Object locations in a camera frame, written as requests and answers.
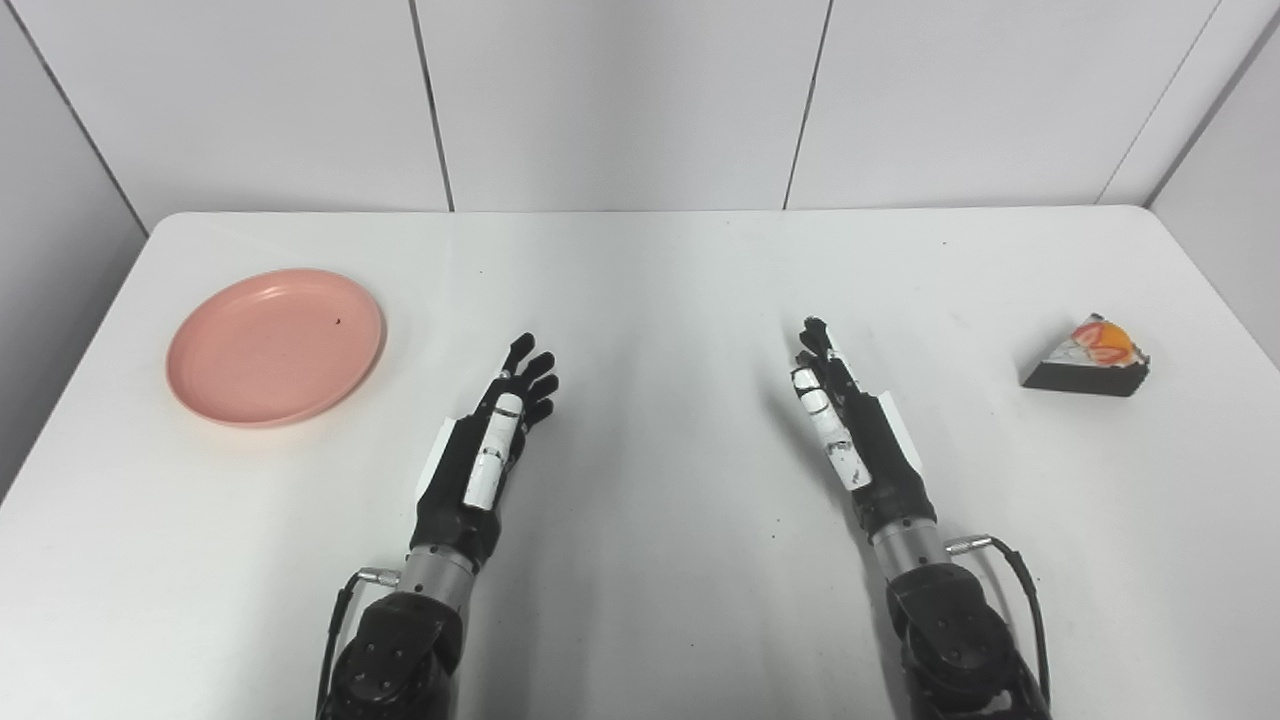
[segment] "white wall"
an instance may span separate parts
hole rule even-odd
[[[13,0],[148,224],[443,209],[411,0]],[[782,206],[828,0],[417,0],[457,208]],[[1280,0],[833,0],[792,208],[1140,202]]]
[[[778,209],[827,0],[422,0],[460,210]]]
[[[1280,40],[1275,35],[1153,209],[1280,365]]]
[[[1176,117],[1106,197],[1143,202],[1275,6],[836,0],[788,206],[1094,202],[1148,117]],[[1164,105],[1189,54],[1216,82]]]
[[[447,208],[404,0],[13,0],[147,227]]]
[[[0,495],[143,233],[0,5]]]

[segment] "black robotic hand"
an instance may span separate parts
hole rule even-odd
[[[791,382],[852,495],[854,514],[888,582],[888,607],[902,641],[916,715],[1047,720],[1044,628],[1021,556],[991,536],[943,544],[919,455],[892,396],[872,396],[858,387],[820,319],[805,320],[800,342],[805,351],[796,357]],[[1005,553],[1030,600],[1039,685],[1004,619],[987,603],[982,583],[951,562],[952,555],[987,546]]]
[[[498,501],[530,428],[552,414],[550,395],[559,387],[550,352],[520,370],[532,351],[532,334],[512,342],[476,409],[440,429],[403,570],[365,568],[339,592],[321,667],[317,717],[449,716],[453,671],[462,657],[463,611],[502,532]],[[358,580],[396,589],[361,615],[356,635],[333,669],[330,689],[333,646]]]
[[[507,474],[525,451],[529,430],[550,416],[550,395],[559,388],[556,356],[534,351],[534,336],[511,343],[502,372],[489,383],[476,409],[453,423],[431,482],[417,502],[417,527],[410,547],[447,546],[480,566],[493,555],[502,532],[497,506]]]

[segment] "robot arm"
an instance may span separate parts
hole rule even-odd
[[[858,387],[818,318],[805,320],[800,341],[806,350],[796,359],[792,386],[832,466],[852,493],[854,514],[888,582],[888,606],[918,711],[940,719],[984,714],[1047,720],[1044,664],[1037,687],[1005,621],[987,605],[978,578],[951,562],[952,553],[998,541],[977,536],[948,551],[893,398]],[[1004,543],[1000,547],[1007,550]],[[1020,562],[1018,557],[1021,580],[1025,566]],[[1029,582],[1025,574],[1024,587]],[[1037,639],[1042,639],[1038,612],[1036,618]]]
[[[498,502],[529,429],[552,414],[549,396],[559,387],[550,352],[518,372],[532,350],[534,336],[517,338],[475,411],[442,428],[404,568],[365,568],[339,592],[321,667],[317,717],[449,716],[471,587],[502,532]],[[396,589],[361,615],[356,635],[333,667],[330,688],[333,643],[358,580]]]

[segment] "pink plate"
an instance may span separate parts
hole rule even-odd
[[[381,343],[383,314],[365,288],[325,270],[275,270],[220,291],[182,323],[169,387],[216,423],[282,425],[346,397]]]

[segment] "black cable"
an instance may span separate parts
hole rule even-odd
[[[1036,580],[1032,578],[1030,570],[1027,569],[1021,552],[1009,547],[1005,541],[995,536],[987,537],[991,538],[991,544],[996,546],[996,550],[1005,556],[1005,561],[1018,575],[1023,592],[1027,593],[1027,603],[1032,609],[1032,624],[1036,626],[1036,665],[1041,680],[1041,696],[1044,697],[1044,706],[1048,707],[1048,650],[1044,647],[1044,618],[1041,615],[1039,597],[1036,594]]]
[[[333,651],[338,646],[338,633],[342,632],[342,621],[347,618],[347,607],[356,594],[356,583],[360,574],[356,573],[347,580],[347,584],[338,591],[338,598],[333,601],[333,616],[329,619],[329,639],[324,643],[324,660],[320,664],[320,694],[316,696],[316,717],[324,711],[324,701],[329,698],[329,675],[333,670]]]

